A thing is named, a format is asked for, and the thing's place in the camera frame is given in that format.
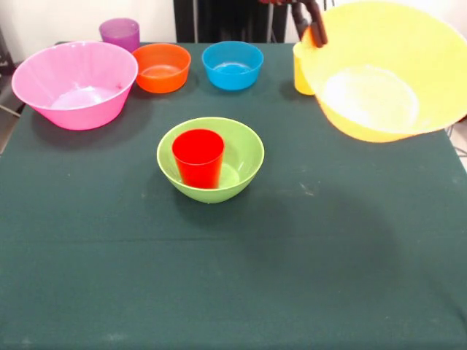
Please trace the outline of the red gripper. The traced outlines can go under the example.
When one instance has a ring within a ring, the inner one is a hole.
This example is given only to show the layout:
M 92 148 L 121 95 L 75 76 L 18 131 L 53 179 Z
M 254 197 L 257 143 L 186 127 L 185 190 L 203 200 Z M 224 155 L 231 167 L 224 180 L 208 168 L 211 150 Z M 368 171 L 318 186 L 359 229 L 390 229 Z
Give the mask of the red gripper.
M 320 12 L 320 8 L 315 0 L 303 1 L 303 0 L 259 0 L 263 4 L 272 5 L 291 5 L 291 13 L 293 21 L 297 30 L 298 38 L 302 40 L 305 30 L 310 27 L 314 45 L 318 48 L 323 47 L 328 43 L 328 37 L 325 30 L 323 18 Z M 302 12 L 303 7 L 311 15 L 311 23 L 304 17 Z

